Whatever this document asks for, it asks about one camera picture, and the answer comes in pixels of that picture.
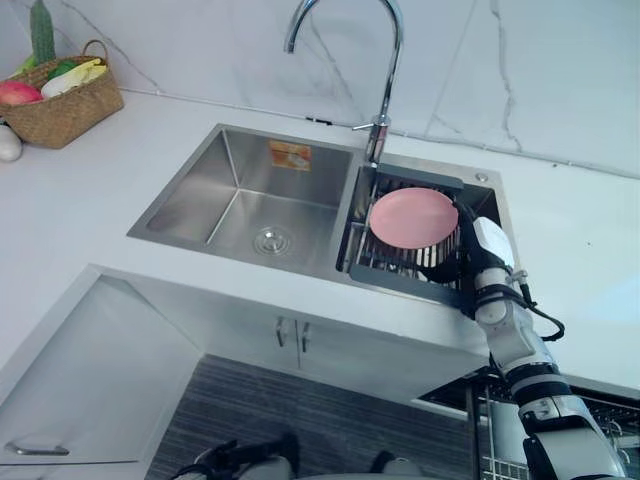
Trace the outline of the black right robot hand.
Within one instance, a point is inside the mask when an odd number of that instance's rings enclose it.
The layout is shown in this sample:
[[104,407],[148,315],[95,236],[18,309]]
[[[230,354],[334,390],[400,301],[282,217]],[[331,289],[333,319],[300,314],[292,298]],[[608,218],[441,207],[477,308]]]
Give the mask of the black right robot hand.
[[510,240],[493,220],[478,216],[467,204],[455,201],[463,251],[469,274],[473,277],[491,268],[511,274],[515,258]]

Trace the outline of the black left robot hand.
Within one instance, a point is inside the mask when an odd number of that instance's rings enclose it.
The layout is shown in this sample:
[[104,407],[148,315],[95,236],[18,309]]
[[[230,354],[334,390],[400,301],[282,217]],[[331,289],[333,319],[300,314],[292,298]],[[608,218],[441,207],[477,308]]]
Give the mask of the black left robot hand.
[[245,447],[240,456],[245,463],[257,463],[278,456],[286,459],[293,470],[297,470],[300,464],[299,440],[293,433],[284,433],[275,441]]

